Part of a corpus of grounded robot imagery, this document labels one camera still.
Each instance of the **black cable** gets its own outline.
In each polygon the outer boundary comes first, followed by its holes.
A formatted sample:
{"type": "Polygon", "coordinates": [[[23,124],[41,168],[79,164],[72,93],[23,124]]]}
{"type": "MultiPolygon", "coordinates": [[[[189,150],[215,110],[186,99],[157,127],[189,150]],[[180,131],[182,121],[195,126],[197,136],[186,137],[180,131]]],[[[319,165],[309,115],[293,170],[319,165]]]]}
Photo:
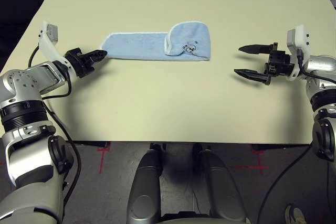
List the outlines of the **black cable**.
{"type": "Polygon", "coordinates": [[[81,171],[81,168],[82,168],[82,161],[81,161],[81,158],[80,158],[80,154],[76,148],[76,145],[75,143],[73,142],[72,138],[70,137],[69,133],[67,132],[67,130],[65,129],[64,125],[61,123],[61,121],[58,119],[58,116],[56,115],[56,113],[54,111],[51,111],[48,106],[44,104],[44,107],[46,108],[48,114],[52,117],[52,119],[54,119],[54,121],[58,124],[58,126],[62,129],[62,131],[64,132],[65,136],[67,137],[68,139],[68,142],[70,143],[71,147],[73,148],[73,151],[76,155],[76,159],[77,159],[77,171],[76,171],[76,174],[75,174],[75,177],[74,177],[74,180],[72,181],[72,184],[67,192],[67,194],[65,195],[64,197],[64,206],[67,204],[76,184],[77,184],[77,181],[78,181],[78,178],[79,178],[79,175],[80,175],[80,171],[81,171]]]}
{"type": "MultiPolygon", "coordinates": [[[[33,61],[33,58],[38,50],[38,46],[34,49],[33,53],[31,54],[30,58],[29,58],[29,62],[28,62],[28,67],[31,67],[32,66],[32,61],[33,61]]],[[[71,94],[71,91],[72,91],[72,86],[71,86],[71,80],[70,80],[70,74],[68,71],[65,72],[66,74],[66,78],[67,78],[67,82],[68,82],[68,93],[67,94],[63,94],[63,95],[51,95],[51,96],[48,96],[48,97],[43,97],[42,100],[45,100],[45,99],[50,99],[50,98],[59,98],[59,97],[66,97],[68,95],[71,94]]],[[[50,110],[48,108],[48,106],[43,102],[43,105],[46,109],[46,111],[48,112],[48,114],[54,119],[54,121],[58,124],[58,126],[62,129],[62,131],[64,132],[65,136],[67,137],[68,139],[68,142],[70,143],[75,155],[76,155],[76,159],[77,159],[77,171],[76,171],[76,174],[75,174],[75,177],[74,177],[74,180],[72,181],[72,184],[67,192],[67,194],[65,195],[64,197],[64,207],[65,205],[67,204],[76,184],[77,184],[77,181],[78,181],[78,178],[79,178],[79,175],[80,175],[80,172],[81,172],[81,168],[82,168],[82,161],[81,161],[81,158],[80,158],[80,154],[76,148],[76,145],[75,143],[73,142],[71,136],[69,135],[69,133],[67,132],[67,130],[65,129],[64,125],[62,124],[62,122],[60,121],[60,119],[58,118],[58,116],[56,115],[56,113],[52,110],[50,110]]]]}
{"type": "Polygon", "coordinates": [[[32,66],[32,63],[31,63],[31,62],[33,61],[33,58],[34,58],[34,56],[35,56],[37,50],[38,50],[38,45],[37,45],[37,47],[34,49],[34,51],[31,53],[31,56],[30,56],[30,58],[29,58],[29,61],[28,61],[28,67],[29,67],[29,68],[32,66]]]}
{"type": "MultiPolygon", "coordinates": [[[[33,58],[36,54],[36,52],[38,51],[38,45],[37,47],[34,49],[34,51],[31,53],[31,56],[29,58],[29,61],[28,61],[28,67],[30,68],[32,66],[32,61],[33,61],[33,58]]],[[[68,72],[65,73],[66,74],[66,77],[67,77],[67,82],[68,82],[68,93],[66,94],[59,94],[59,95],[50,95],[48,97],[43,97],[42,100],[46,100],[46,99],[50,99],[50,98],[61,98],[61,97],[67,97],[68,95],[71,94],[71,91],[72,91],[72,86],[71,86],[71,80],[70,80],[70,75],[68,72]]]]}
{"type": "Polygon", "coordinates": [[[327,78],[327,77],[322,77],[322,76],[317,76],[316,74],[312,74],[312,73],[308,73],[304,70],[303,66],[302,66],[302,61],[303,61],[303,52],[301,49],[298,49],[298,54],[297,54],[297,57],[298,57],[298,65],[299,65],[299,68],[300,68],[300,71],[302,72],[303,75],[305,76],[309,76],[311,78],[316,78],[316,79],[320,79],[320,80],[324,80],[324,81],[329,81],[333,84],[336,85],[336,81],[330,79],[330,78],[327,78]]]}
{"type": "Polygon", "coordinates": [[[50,99],[50,98],[67,97],[68,95],[71,94],[72,86],[71,86],[70,75],[69,75],[68,71],[66,71],[65,74],[66,74],[66,79],[67,79],[67,82],[68,82],[68,93],[66,93],[66,94],[58,94],[58,95],[50,95],[48,97],[42,97],[42,100],[46,100],[46,99],[50,99]]]}
{"type": "Polygon", "coordinates": [[[270,195],[270,193],[272,192],[273,188],[276,186],[276,184],[279,182],[279,180],[281,180],[281,178],[284,176],[284,174],[289,170],[291,169],[296,163],[298,163],[305,155],[306,153],[310,150],[311,148],[311,145],[309,145],[304,152],[302,152],[302,154],[300,156],[298,156],[292,163],[290,163],[286,169],[284,169],[282,171],[282,173],[280,173],[280,175],[277,177],[277,179],[273,182],[273,184],[270,186],[270,188],[268,189],[267,193],[265,194],[265,197],[261,203],[261,206],[259,208],[259,213],[258,213],[258,218],[257,218],[257,224],[259,224],[260,222],[260,216],[261,216],[261,213],[262,213],[262,210],[265,206],[265,203],[267,201],[267,198],[268,196],[270,195]]]}

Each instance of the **folded towel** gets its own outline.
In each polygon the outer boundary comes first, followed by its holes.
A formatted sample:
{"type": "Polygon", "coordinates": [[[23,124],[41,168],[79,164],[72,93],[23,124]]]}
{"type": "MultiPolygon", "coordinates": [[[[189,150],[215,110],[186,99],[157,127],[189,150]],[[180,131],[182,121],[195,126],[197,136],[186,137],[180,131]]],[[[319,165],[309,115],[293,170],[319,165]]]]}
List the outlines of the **folded towel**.
{"type": "Polygon", "coordinates": [[[211,42],[202,22],[175,25],[169,33],[112,33],[102,44],[108,57],[133,60],[210,60],[211,42]]]}

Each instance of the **red floor marking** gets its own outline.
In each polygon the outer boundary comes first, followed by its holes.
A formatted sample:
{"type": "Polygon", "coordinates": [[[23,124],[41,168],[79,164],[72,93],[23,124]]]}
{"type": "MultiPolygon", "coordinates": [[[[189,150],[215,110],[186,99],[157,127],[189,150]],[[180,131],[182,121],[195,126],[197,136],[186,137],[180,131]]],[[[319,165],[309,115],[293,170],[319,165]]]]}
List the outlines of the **red floor marking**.
{"type": "MultiPolygon", "coordinates": [[[[261,165],[261,158],[260,158],[260,155],[262,154],[262,153],[264,153],[263,151],[255,151],[254,149],[253,149],[253,147],[252,147],[252,145],[250,144],[250,150],[251,150],[251,153],[253,153],[253,154],[256,154],[257,155],[257,159],[258,159],[258,166],[262,166],[261,165]]],[[[263,175],[263,169],[260,169],[259,170],[260,171],[260,175],[262,176],[263,175]]]]}
{"type": "Polygon", "coordinates": [[[232,169],[268,169],[268,166],[262,166],[262,165],[235,165],[230,166],[232,169]]]}
{"type": "Polygon", "coordinates": [[[109,143],[109,146],[107,148],[97,148],[97,152],[101,152],[99,174],[102,174],[102,172],[103,172],[105,152],[109,152],[110,147],[111,147],[111,142],[109,143]]]}

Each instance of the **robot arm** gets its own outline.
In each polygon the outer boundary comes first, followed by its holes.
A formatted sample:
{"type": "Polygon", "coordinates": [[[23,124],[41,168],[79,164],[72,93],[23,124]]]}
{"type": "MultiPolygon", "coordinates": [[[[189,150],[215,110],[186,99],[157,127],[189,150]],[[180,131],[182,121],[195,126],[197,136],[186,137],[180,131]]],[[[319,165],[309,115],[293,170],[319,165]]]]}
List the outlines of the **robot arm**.
{"type": "Polygon", "coordinates": [[[309,34],[304,25],[287,33],[291,55],[272,45],[249,45],[239,48],[249,54],[269,54],[264,73],[249,69],[234,71],[249,80],[269,85],[272,77],[286,76],[293,81],[306,79],[306,92],[314,111],[312,147],[320,158],[333,162],[336,132],[336,59],[331,56],[311,56],[309,34]]]}
{"type": "Polygon", "coordinates": [[[0,204],[0,223],[61,223],[64,177],[74,159],[65,140],[55,135],[41,95],[94,71],[106,51],[82,54],[79,48],[62,57],[54,48],[57,27],[43,23],[39,48],[50,59],[0,77],[2,141],[9,178],[16,190],[0,204]]]}

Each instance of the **table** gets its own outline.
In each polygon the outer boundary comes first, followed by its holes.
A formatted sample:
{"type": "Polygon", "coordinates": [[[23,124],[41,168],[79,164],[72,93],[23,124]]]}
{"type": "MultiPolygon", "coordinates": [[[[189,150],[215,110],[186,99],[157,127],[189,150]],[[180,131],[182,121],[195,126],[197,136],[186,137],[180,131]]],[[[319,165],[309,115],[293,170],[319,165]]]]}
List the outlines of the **table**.
{"type": "MultiPolygon", "coordinates": [[[[27,67],[43,20],[58,26],[56,47],[63,54],[98,49],[111,32],[169,31],[188,20],[210,30],[210,61],[107,59],[74,83],[71,96],[50,101],[74,140],[311,142],[305,81],[278,77],[265,86],[233,69],[262,71],[267,55],[237,49],[276,41],[287,50],[287,30],[301,23],[313,55],[335,56],[335,11],[328,0],[45,0],[2,73],[27,67]]],[[[33,64],[43,61],[38,52],[33,64]]],[[[65,85],[52,94],[66,91],[65,85]]]]}

